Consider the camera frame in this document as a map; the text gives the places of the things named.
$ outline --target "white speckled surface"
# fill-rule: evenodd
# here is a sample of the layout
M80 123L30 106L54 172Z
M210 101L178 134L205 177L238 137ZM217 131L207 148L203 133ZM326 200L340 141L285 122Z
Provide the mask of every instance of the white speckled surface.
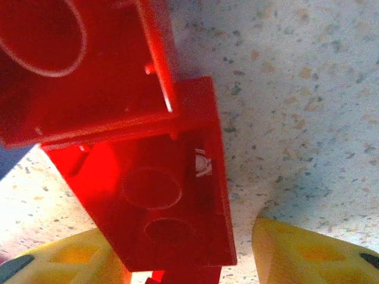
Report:
M260 211L379 251L379 2L169 3L183 76L213 76L224 129L239 264L221 283L258 283ZM37 148L0 213L7 256L93 227Z

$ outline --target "small printed logo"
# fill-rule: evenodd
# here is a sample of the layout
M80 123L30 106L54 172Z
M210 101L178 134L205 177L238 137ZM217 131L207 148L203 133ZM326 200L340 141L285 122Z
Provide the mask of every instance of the small printed logo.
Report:
M210 176L212 174L212 160L207 158L202 149L195 149L195 153L196 177Z

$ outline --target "red toy brick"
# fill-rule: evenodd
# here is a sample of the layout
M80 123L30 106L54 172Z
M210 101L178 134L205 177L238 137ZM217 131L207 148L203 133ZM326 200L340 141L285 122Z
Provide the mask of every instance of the red toy brick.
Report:
M1 1L0 46L7 147L106 139L180 114L165 1Z
M149 131L44 148L130 271L236 263L211 79L177 90L183 115Z
M153 272L145 284L218 284L221 267L187 268Z

